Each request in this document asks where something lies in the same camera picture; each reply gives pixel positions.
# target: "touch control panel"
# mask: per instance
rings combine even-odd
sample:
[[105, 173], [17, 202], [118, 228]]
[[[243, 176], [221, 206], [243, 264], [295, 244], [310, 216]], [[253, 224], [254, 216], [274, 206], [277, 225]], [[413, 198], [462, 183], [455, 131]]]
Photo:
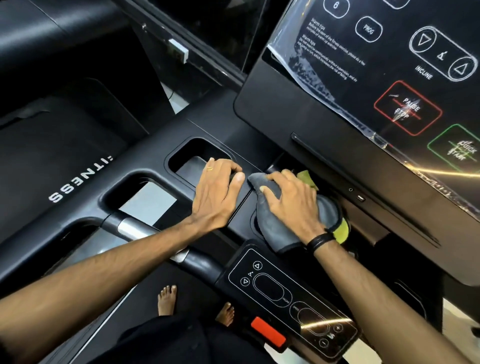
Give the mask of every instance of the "touch control panel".
[[358, 334], [350, 318], [253, 248], [237, 258], [228, 281], [325, 358], [338, 357]]

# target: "bracelet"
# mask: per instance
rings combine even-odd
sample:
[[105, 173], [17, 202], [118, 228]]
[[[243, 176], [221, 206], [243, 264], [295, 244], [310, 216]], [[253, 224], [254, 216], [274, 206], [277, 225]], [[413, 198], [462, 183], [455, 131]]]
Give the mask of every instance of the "bracelet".
[[321, 235], [318, 235], [317, 237], [313, 238], [308, 244], [307, 244], [307, 250], [310, 253], [314, 253], [315, 250], [320, 248], [323, 244], [331, 242], [332, 240], [335, 240], [335, 236], [333, 233], [327, 231]]

